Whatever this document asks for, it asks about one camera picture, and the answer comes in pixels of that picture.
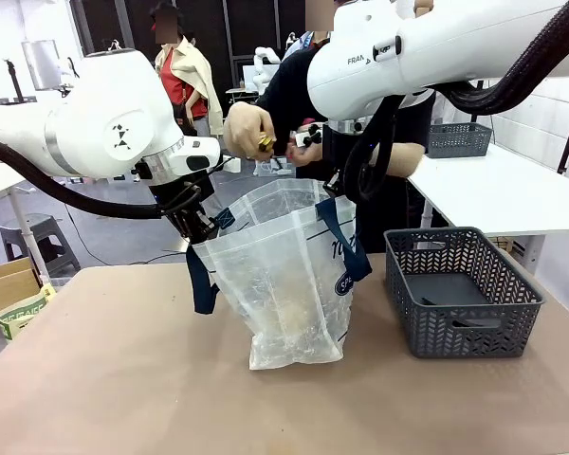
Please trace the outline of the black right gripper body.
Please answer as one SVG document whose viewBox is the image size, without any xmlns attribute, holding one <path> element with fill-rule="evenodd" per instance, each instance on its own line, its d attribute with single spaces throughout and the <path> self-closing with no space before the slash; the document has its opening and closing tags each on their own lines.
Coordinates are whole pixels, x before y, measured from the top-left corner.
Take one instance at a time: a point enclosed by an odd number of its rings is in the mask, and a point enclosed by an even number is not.
<svg viewBox="0 0 569 455">
<path fill-rule="evenodd" d="M 334 167 L 344 167 L 358 139 L 359 135 L 339 132 L 324 123 L 321 140 L 322 160 Z"/>
</svg>

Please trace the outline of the translucent white navy-handled shopping bag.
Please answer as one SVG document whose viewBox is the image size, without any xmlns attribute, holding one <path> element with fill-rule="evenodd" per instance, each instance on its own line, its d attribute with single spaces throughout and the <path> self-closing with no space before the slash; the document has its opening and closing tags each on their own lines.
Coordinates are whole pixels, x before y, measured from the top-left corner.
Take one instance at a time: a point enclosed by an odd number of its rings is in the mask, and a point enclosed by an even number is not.
<svg viewBox="0 0 569 455">
<path fill-rule="evenodd" d="M 252 332 L 252 370 L 341 360 L 353 287 L 372 271 L 356 212 L 313 179 L 243 195 L 219 213 L 215 238 L 186 251 L 195 312 L 224 296 Z"/>
</svg>

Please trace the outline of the grey plastic woven basket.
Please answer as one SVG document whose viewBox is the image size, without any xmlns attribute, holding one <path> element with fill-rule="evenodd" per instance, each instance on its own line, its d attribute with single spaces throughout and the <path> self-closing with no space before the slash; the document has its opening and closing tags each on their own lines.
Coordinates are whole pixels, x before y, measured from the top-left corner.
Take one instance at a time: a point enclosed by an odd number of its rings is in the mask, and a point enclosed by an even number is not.
<svg viewBox="0 0 569 455">
<path fill-rule="evenodd" d="M 385 287 L 417 358 L 520 357 L 542 294 L 475 227 L 389 230 Z"/>
<path fill-rule="evenodd" d="M 485 156 L 492 130 L 476 122 L 443 123 L 431 126 L 427 156 L 462 158 Z"/>
</svg>

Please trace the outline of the person's left forearm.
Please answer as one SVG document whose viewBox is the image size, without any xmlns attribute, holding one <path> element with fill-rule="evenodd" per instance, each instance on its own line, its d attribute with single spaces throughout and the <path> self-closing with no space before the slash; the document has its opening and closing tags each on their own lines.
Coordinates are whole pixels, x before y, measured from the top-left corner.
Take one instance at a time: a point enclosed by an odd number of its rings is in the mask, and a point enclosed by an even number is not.
<svg viewBox="0 0 569 455">
<path fill-rule="evenodd" d="M 425 152 L 425 147 L 420 144 L 394 143 L 386 174 L 399 178 L 410 177 L 416 171 Z"/>
</svg>

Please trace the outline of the person's left hand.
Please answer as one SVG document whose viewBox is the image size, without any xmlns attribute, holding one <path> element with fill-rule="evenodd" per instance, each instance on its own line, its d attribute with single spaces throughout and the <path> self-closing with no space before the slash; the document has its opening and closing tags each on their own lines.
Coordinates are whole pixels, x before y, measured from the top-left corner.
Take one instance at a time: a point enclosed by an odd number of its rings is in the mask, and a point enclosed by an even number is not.
<svg viewBox="0 0 569 455">
<path fill-rule="evenodd" d="M 322 159 L 322 145 L 312 144 L 309 147 L 298 147 L 295 140 L 287 143 L 285 155 L 296 167 L 307 166 Z"/>
</svg>

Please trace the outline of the person's right hand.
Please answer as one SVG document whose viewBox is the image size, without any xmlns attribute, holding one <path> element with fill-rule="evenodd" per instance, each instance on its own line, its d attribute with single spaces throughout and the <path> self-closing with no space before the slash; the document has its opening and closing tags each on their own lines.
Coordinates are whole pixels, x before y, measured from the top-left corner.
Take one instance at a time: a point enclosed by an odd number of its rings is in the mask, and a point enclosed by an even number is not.
<svg viewBox="0 0 569 455">
<path fill-rule="evenodd" d="M 229 152 L 241 158 L 267 161 L 273 153 L 260 150 L 263 137 L 276 138 L 269 112 L 257 105 L 235 102 L 224 122 L 224 141 Z"/>
</svg>

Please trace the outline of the clear plastic storage bin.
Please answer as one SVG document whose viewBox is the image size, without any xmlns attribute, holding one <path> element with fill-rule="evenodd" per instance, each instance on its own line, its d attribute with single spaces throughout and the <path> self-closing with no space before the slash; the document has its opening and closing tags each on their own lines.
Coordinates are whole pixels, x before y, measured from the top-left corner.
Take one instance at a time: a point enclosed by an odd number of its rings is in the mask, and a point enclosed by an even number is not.
<svg viewBox="0 0 569 455">
<path fill-rule="evenodd" d="M 295 175 L 295 167 L 285 156 L 275 156 L 269 161 L 256 161 L 254 176 L 277 177 Z"/>
</svg>

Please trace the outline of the person in black t-shirt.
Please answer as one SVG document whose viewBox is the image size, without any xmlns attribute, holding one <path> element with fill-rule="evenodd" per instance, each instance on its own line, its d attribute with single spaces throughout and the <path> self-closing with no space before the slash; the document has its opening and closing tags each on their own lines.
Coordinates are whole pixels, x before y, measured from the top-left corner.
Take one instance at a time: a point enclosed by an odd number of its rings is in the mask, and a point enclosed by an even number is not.
<svg viewBox="0 0 569 455">
<path fill-rule="evenodd" d="M 301 127 L 305 119 L 324 120 L 312 105 L 306 85 L 308 68 L 317 52 L 316 47 L 311 47 L 286 58 L 256 102 L 270 114 L 276 134 L 273 151 L 278 155 L 285 152 L 289 133 Z M 396 143 L 428 145 L 434 101 L 435 95 L 430 95 L 398 111 Z M 409 226 L 408 206 L 408 180 L 396 176 L 386 178 L 385 190 L 375 202 L 357 205 L 359 239 L 366 252 L 384 252 L 384 232 Z"/>
</svg>

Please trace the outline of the figure in cream jacket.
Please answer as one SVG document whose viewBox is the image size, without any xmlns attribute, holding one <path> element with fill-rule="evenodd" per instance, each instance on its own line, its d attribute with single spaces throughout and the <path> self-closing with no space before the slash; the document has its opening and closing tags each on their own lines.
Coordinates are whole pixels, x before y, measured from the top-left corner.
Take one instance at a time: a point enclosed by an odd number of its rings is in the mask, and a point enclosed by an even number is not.
<svg viewBox="0 0 569 455">
<path fill-rule="evenodd" d="M 160 45 L 156 73 L 173 107 L 175 122 L 188 136 L 222 136 L 223 111 L 211 64 L 196 47 L 182 11 L 171 0 L 159 0 L 151 17 Z"/>
</svg>

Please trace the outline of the grey plastic stool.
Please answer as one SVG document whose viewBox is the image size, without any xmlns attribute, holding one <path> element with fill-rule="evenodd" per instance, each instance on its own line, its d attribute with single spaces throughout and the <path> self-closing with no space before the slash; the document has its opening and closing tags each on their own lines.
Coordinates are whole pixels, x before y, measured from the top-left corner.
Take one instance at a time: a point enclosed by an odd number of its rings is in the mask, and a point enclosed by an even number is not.
<svg viewBox="0 0 569 455">
<path fill-rule="evenodd" d="M 76 255 L 52 215 L 30 213 L 26 218 L 50 277 L 57 276 L 67 268 L 81 270 Z M 29 255 L 17 220 L 8 221 L 1 226 L 0 236 L 9 262 Z"/>
</svg>

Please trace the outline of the white side table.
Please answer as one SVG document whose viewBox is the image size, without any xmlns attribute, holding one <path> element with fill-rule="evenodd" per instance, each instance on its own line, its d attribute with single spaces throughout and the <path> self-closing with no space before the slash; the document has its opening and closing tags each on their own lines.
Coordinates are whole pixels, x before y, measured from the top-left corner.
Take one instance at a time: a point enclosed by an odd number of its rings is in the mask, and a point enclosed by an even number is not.
<svg viewBox="0 0 569 455">
<path fill-rule="evenodd" d="M 437 210 L 449 224 L 487 237 L 526 237 L 533 273 L 548 234 L 569 232 L 569 178 L 499 146 L 480 157 L 423 157 L 410 182 L 425 198 L 421 227 Z"/>
</svg>

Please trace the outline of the green and white carton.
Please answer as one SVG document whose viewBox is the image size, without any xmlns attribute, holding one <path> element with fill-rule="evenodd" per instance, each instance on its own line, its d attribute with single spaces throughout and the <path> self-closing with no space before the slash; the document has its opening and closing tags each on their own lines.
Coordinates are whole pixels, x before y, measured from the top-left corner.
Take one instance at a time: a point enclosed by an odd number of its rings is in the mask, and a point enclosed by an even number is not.
<svg viewBox="0 0 569 455">
<path fill-rule="evenodd" d="M 44 285 L 38 294 L 19 300 L 0 311 L 0 328 L 7 341 L 15 337 L 46 307 L 56 295 L 51 284 Z"/>
</svg>

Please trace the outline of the brown cardboard box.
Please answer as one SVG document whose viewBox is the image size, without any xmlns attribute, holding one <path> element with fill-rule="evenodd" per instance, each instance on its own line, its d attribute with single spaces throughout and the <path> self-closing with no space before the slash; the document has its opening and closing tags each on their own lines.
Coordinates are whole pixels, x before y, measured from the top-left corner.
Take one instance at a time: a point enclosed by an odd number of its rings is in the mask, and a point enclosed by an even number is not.
<svg viewBox="0 0 569 455">
<path fill-rule="evenodd" d="M 0 265 L 0 311 L 38 294 L 40 289 L 40 281 L 29 258 Z"/>
</svg>

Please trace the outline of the black tripod stand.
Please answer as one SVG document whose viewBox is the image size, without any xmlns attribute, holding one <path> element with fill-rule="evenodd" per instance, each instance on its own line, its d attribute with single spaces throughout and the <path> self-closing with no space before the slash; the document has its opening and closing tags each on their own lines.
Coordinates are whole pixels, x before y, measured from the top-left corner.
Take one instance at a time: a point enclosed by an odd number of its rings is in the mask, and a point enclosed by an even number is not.
<svg viewBox="0 0 569 455">
<path fill-rule="evenodd" d="M 8 67 L 8 72 L 15 90 L 15 97 L 14 98 L 0 98 L 0 105 L 16 105 L 16 104 L 25 104 L 25 103 L 33 103 L 37 101 L 35 96 L 24 96 L 21 90 L 20 83 L 18 81 L 16 75 L 16 69 L 14 63 L 9 60 L 5 59 L 6 65 Z"/>
</svg>

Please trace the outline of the grey wall panel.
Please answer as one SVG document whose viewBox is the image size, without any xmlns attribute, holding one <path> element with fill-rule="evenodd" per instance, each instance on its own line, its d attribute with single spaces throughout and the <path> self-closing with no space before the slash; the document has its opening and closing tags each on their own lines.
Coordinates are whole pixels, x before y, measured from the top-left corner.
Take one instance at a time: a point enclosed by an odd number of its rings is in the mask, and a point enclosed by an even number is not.
<svg viewBox="0 0 569 455">
<path fill-rule="evenodd" d="M 53 40 L 21 43 L 28 71 L 37 91 L 56 89 L 61 84 L 59 53 Z"/>
</svg>

